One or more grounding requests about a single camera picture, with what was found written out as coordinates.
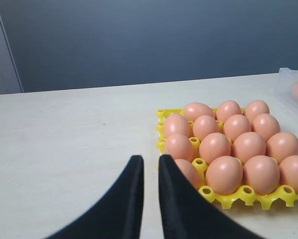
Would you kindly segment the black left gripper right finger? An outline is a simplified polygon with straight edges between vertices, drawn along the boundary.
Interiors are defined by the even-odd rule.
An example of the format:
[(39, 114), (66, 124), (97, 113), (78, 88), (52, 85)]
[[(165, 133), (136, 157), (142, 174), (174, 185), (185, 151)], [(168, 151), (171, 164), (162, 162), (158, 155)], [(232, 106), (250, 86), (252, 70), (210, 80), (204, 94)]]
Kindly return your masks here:
[(159, 158), (159, 204), (166, 239), (258, 239), (209, 203), (186, 179), (174, 159)]

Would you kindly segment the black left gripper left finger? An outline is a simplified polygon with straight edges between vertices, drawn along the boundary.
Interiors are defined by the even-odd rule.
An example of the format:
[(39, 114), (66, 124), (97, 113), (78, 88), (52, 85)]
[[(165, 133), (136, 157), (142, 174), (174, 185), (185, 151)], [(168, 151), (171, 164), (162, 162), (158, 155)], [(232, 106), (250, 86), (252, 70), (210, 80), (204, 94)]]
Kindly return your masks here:
[(144, 203), (144, 161), (133, 155), (110, 189), (50, 239), (138, 239)]

